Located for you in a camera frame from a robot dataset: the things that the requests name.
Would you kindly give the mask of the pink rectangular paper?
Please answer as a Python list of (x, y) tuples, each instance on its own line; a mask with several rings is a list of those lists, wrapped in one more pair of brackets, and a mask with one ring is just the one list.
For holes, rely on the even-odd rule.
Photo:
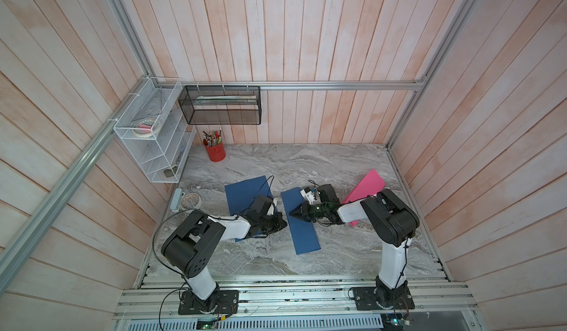
[(367, 215), (361, 206), (361, 200), (376, 195), (384, 188), (385, 181), (372, 169), (342, 201), (347, 207), (339, 209), (341, 219), (351, 226), (356, 226), (359, 220), (366, 219)]

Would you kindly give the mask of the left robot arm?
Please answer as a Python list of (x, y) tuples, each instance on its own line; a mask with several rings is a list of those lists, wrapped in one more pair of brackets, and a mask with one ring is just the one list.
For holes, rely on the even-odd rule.
[(230, 217), (217, 217), (193, 210), (162, 244), (163, 257), (184, 277), (190, 292), (201, 303), (212, 300), (218, 283), (208, 263), (217, 245), (230, 239), (266, 238), (287, 227), (273, 198), (258, 196), (245, 209)]

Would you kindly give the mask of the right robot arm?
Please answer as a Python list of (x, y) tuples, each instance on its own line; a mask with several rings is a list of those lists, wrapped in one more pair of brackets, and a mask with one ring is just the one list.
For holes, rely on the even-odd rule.
[(419, 227), (419, 217), (390, 189), (341, 203), (330, 184), (301, 191), (304, 202), (290, 216), (309, 223), (343, 225), (356, 220), (371, 222), (382, 240), (379, 291), (398, 294), (407, 286), (408, 249)]

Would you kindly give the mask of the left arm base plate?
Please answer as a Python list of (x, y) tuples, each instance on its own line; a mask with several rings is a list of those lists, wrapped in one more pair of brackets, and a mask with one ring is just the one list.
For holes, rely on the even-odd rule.
[(182, 293), (178, 314), (232, 316), (239, 308), (239, 291), (214, 291), (207, 299), (199, 299), (192, 291)]

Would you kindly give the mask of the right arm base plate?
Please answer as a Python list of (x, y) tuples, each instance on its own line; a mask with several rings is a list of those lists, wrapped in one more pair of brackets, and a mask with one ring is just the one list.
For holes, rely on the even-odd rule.
[(407, 285), (397, 289), (364, 287), (351, 289), (356, 308), (368, 310), (413, 310), (415, 304)]

